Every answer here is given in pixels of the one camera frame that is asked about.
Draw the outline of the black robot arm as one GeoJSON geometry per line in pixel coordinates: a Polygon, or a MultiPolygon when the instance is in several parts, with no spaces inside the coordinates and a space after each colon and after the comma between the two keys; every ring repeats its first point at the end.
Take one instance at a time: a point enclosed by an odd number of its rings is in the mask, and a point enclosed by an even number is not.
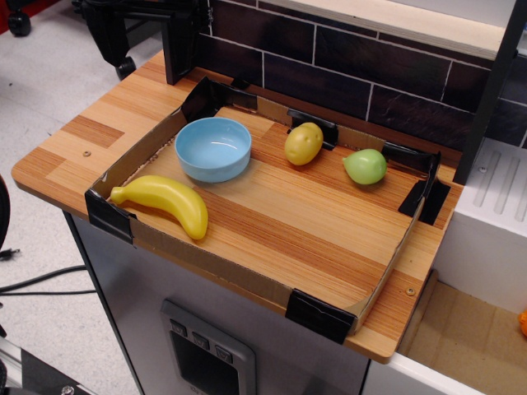
{"type": "Polygon", "coordinates": [[[103,59],[118,67],[124,62],[130,44],[126,20],[154,21],[169,29],[169,44],[175,51],[175,64],[190,68],[198,33],[210,23],[206,1],[73,1],[91,33],[103,59]]]}

